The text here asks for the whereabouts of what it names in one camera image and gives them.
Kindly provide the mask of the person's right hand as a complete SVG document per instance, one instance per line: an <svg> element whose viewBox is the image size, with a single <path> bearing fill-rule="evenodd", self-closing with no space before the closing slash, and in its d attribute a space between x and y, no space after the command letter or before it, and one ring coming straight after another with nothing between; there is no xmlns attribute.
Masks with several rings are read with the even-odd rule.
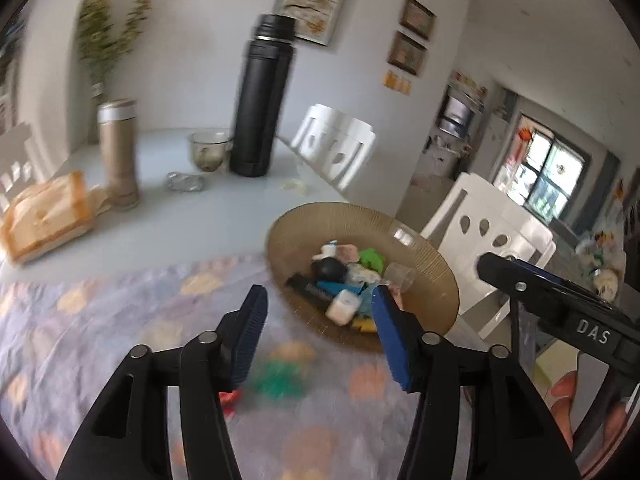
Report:
<svg viewBox="0 0 640 480"><path fill-rule="evenodd" d="M577 389L577 372L571 370L558 380L550 389L550 396L553 400L551 413L558 424L562 435L569 448L573 448L573 431L570 426L570 409ZM603 430L603 444L601 451L604 452L622 432L626 422L625 404L617 403L608 412L608 419Z"/></svg>

